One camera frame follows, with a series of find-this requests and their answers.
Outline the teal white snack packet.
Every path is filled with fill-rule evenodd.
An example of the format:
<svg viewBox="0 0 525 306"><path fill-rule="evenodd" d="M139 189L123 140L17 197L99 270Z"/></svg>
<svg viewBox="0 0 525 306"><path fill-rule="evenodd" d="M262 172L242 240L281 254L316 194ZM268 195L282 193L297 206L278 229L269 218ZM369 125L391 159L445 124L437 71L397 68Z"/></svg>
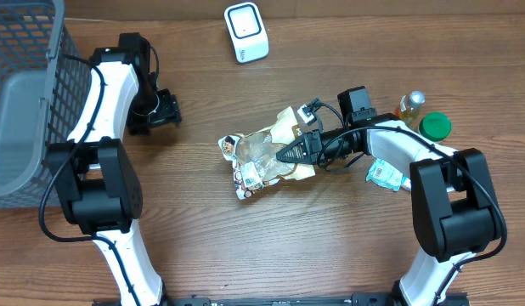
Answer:
<svg viewBox="0 0 525 306"><path fill-rule="evenodd" d="M382 159L375 159L368 170L366 181L393 191L399 191L406 177L395 167Z"/></svg>

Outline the brown Pantree snack packet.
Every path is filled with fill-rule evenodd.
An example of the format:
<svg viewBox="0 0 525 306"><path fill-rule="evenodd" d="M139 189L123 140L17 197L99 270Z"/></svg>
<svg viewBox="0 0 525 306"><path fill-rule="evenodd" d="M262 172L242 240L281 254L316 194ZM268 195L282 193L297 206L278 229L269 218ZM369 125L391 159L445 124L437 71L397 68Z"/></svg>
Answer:
<svg viewBox="0 0 525 306"><path fill-rule="evenodd" d="M293 109L289 106L277 115L276 122L257 132L242 136L235 156L241 168L248 165L264 182L276 179L302 180L315 175L312 165L282 162L277 153L302 135Z"/></svg>

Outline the brown white snack wrapper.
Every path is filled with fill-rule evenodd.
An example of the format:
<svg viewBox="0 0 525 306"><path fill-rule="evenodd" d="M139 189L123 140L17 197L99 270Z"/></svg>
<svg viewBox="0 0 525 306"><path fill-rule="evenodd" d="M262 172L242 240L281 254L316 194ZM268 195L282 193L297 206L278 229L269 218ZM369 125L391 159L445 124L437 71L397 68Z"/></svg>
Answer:
<svg viewBox="0 0 525 306"><path fill-rule="evenodd" d="M227 135L218 141L226 161L232 163L235 192L240 200L253 196L264 187L253 161L240 158L240 136Z"/></svg>

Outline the clear plastic container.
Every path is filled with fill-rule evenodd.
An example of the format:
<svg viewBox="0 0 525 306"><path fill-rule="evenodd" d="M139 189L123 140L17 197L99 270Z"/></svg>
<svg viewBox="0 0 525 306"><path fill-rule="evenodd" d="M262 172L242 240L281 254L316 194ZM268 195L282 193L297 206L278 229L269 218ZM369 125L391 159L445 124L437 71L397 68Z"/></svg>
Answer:
<svg viewBox="0 0 525 306"><path fill-rule="evenodd" d="M421 107L424 103L424 93L421 91L413 91L401 98L395 110L395 115L409 126L420 114Z"/></svg>

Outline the green lid spice jar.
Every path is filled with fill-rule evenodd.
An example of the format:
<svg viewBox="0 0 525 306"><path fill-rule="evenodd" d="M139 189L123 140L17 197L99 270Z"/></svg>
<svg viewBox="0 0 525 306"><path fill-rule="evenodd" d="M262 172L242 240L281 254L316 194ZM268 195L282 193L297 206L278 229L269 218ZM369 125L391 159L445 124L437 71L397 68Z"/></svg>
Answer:
<svg viewBox="0 0 525 306"><path fill-rule="evenodd" d="M440 142L450 135L452 128L452 123L445 114L432 112L421 119L418 132L426 139Z"/></svg>

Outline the teal small carton box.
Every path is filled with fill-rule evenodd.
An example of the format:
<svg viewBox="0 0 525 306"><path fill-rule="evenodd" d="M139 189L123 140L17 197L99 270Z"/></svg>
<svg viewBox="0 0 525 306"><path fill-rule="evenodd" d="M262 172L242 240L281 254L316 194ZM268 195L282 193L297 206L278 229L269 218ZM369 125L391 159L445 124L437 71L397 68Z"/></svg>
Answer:
<svg viewBox="0 0 525 306"><path fill-rule="evenodd" d="M407 191L411 191L411 181L409 178L403 176L401 187Z"/></svg>

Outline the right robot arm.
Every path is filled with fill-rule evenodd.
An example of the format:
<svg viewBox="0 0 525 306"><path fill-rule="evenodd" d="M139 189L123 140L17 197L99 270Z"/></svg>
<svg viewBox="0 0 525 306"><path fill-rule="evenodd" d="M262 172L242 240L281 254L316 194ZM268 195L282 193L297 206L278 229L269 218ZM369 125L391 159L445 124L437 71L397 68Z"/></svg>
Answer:
<svg viewBox="0 0 525 306"><path fill-rule="evenodd" d="M337 96L342 127L292 140L281 162L325 168L362 152L410 180L413 228L420 244L408 272L390 292L354 293L353 305L467 305L449 286L468 263L491 258L507 241L488 164L480 150L455 150L426 139L392 113L378 114L365 87Z"/></svg>

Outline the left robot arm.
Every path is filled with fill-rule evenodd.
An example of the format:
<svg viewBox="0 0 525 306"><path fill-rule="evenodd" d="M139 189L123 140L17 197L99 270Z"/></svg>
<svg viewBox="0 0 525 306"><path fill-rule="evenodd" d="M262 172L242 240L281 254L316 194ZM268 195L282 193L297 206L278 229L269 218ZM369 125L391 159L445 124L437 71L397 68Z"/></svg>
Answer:
<svg viewBox="0 0 525 306"><path fill-rule="evenodd" d="M167 291L147 253L139 218L143 191L122 143L126 133L182 121L176 97L158 86L158 55L138 32L122 33L115 47L96 48L85 60L91 84L66 141L48 148L52 178L68 223L102 253L116 281L118 305L166 305Z"/></svg>

